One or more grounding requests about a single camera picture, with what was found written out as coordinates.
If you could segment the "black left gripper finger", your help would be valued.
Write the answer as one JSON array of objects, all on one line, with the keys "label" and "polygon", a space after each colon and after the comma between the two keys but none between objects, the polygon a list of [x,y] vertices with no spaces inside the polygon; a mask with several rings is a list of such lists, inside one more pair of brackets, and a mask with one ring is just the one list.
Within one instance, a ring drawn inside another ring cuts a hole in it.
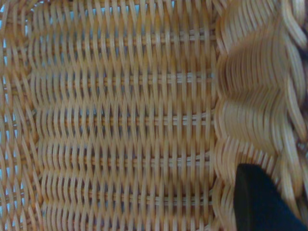
[{"label": "black left gripper finger", "polygon": [[282,200],[271,178],[257,165],[238,165],[233,207],[238,231],[307,230]]}]

